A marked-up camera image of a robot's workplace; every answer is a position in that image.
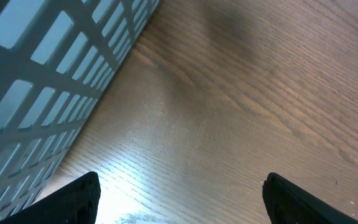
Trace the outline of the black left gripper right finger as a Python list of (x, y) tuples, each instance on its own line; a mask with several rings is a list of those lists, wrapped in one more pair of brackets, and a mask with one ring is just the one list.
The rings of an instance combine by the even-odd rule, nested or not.
[(358, 224), (358, 220), (274, 172), (264, 181), (262, 198), (273, 224)]

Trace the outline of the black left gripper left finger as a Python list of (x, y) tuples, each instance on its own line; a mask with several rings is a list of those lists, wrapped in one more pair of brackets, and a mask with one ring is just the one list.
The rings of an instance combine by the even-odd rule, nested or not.
[(0, 224), (95, 224), (100, 197), (98, 174), (88, 172)]

